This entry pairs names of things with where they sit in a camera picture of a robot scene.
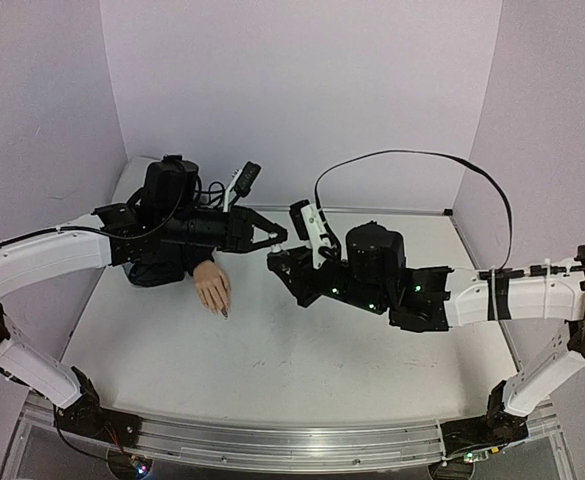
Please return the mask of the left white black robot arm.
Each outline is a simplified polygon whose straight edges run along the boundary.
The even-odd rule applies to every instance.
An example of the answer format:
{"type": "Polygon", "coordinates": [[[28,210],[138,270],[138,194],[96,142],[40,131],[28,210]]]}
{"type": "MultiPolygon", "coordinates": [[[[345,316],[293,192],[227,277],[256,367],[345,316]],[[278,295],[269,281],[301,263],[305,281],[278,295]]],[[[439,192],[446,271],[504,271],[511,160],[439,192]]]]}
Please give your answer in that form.
{"type": "Polygon", "coordinates": [[[103,433],[105,411],[89,379],[36,350],[5,314],[6,295],[76,271],[148,260],[162,244],[246,254],[285,242],[287,230],[226,198],[200,205],[198,167],[179,155],[151,162],[143,185],[123,203],[99,207],[72,222],[0,241],[0,370],[53,405],[88,437],[103,433]]]}

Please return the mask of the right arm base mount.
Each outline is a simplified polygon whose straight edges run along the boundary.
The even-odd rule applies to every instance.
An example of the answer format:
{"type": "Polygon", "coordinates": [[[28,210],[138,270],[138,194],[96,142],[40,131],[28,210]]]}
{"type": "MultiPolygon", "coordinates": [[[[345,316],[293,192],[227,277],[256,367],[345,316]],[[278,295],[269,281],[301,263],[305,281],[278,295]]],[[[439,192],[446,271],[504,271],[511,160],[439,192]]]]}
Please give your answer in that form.
{"type": "Polygon", "coordinates": [[[527,417],[505,411],[505,385],[506,381],[502,380],[492,389],[483,415],[449,420],[441,425],[447,459],[493,447],[504,447],[528,437],[527,417]]]}

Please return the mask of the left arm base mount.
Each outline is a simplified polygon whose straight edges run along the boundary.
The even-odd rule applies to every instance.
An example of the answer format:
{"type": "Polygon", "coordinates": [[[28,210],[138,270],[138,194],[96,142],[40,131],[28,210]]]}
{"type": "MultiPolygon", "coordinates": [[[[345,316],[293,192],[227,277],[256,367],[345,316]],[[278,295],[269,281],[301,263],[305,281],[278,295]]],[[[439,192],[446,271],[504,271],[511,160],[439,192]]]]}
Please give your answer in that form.
{"type": "Polygon", "coordinates": [[[71,371],[78,380],[79,397],[66,408],[56,408],[55,426],[85,438],[134,447],[139,438],[141,417],[103,407],[92,381],[78,368],[71,371]]]}

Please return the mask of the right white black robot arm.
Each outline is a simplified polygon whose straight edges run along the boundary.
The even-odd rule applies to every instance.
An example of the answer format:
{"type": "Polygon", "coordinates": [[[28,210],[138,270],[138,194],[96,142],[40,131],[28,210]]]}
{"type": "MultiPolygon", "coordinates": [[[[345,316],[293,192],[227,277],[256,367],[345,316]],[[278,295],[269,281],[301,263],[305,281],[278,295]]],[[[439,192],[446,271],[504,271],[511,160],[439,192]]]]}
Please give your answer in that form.
{"type": "Polygon", "coordinates": [[[544,349],[491,395],[492,413],[525,417],[585,367],[585,245],[574,259],[519,269],[412,269],[403,236],[375,223],[346,235],[338,258],[322,227],[308,227],[308,245],[273,252],[267,267],[297,304],[325,296],[377,315],[412,333],[447,332],[472,324],[556,319],[562,325],[544,349]]]}

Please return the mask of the mannequin hand with long nails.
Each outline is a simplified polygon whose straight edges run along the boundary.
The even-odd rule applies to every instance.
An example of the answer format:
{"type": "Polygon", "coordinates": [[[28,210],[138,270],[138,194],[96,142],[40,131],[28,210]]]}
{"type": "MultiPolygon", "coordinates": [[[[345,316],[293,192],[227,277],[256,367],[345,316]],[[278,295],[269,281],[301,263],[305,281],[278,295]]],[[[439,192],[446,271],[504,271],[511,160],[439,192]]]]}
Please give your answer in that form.
{"type": "Polygon", "coordinates": [[[231,287],[225,271],[215,262],[206,260],[193,270],[193,281],[202,304],[214,314],[227,318],[231,287]]]}

